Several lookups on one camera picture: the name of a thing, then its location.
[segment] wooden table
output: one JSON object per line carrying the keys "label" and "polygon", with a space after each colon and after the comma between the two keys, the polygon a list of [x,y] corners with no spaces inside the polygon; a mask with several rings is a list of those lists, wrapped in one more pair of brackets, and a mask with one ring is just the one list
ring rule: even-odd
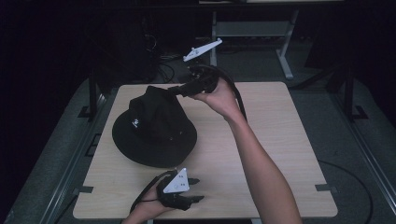
{"label": "wooden table", "polygon": [[[172,85],[153,85],[168,88]],[[302,217],[333,217],[337,214],[314,151],[306,136],[289,91],[281,82],[236,83],[247,119],[260,142],[287,178]],[[91,167],[84,182],[92,193],[80,193],[76,218],[124,218],[147,183],[165,169],[130,161],[116,148],[111,132],[115,119],[129,101],[144,94],[147,85],[122,86],[110,111]],[[158,218],[257,218],[248,191],[233,135],[227,122],[206,104],[178,97],[198,132],[186,167],[201,182],[184,195],[205,195],[188,211],[172,211]]]}

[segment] dark background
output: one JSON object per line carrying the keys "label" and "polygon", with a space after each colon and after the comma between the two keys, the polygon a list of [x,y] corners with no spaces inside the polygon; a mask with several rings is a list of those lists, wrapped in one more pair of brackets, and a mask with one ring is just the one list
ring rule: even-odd
{"label": "dark background", "polygon": [[[155,76],[149,69],[155,67],[150,58],[155,55],[148,54],[144,46],[146,24],[142,26],[141,17],[103,10],[104,2],[1,0],[0,220],[5,219],[70,98],[90,72],[99,74],[97,82],[103,92],[122,83],[149,82]],[[395,3],[348,3],[353,6],[331,7],[320,13],[312,8],[302,10],[293,38],[315,39],[309,66],[326,68],[348,62],[396,126]],[[128,7],[131,1],[113,4]],[[204,11],[157,14],[148,27],[154,28],[151,31],[164,44],[175,45],[208,35],[210,29],[203,28],[210,27],[207,16],[210,13]],[[175,26],[185,32],[166,32],[166,27]],[[122,50],[131,41],[140,45]],[[111,59],[108,53],[118,59]]]}

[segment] gray carpet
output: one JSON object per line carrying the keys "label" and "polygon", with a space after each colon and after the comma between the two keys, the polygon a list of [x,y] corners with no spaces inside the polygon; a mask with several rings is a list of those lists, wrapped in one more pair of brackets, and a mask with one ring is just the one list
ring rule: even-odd
{"label": "gray carpet", "polygon": [[[287,81],[276,59],[275,47],[276,43],[260,50],[243,49],[233,54],[220,53],[218,66],[226,69],[235,81],[283,81],[288,86],[300,83],[318,72],[316,69],[304,68],[310,44],[293,43],[287,57],[295,79]],[[177,76],[187,73],[182,61],[173,61],[168,65],[175,69]],[[162,81],[160,76],[154,80],[156,83]],[[332,195],[339,210],[336,217],[304,218],[304,223],[367,223],[368,218],[369,223],[396,223],[396,216],[377,186],[344,115],[334,101],[335,96],[324,90],[326,81],[324,78],[303,91],[290,91],[322,172],[333,189]],[[71,182],[64,189],[65,194],[60,197],[60,205],[54,211],[55,217],[60,217],[59,223],[120,222],[77,220],[72,216],[75,204],[73,191],[81,187],[92,160],[92,157],[83,155],[89,148],[92,149],[90,153],[94,152],[94,147],[90,147],[91,140],[102,131],[116,93],[117,89],[106,96],[106,103],[100,108],[96,119],[88,122],[87,119],[78,118],[80,109],[88,105],[89,99],[87,82],[81,84],[15,202],[14,218],[9,223],[40,223],[78,146],[82,146],[84,152],[71,174]],[[358,81],[355,102],[355,105],[363,107],[369,117],[366,120],[357,120],[356,125],[373,149],[389,180],[396,186],[395,129],[375,105],[370,92]],[[88,134],[87,139],[81,139],[85,134]]]}

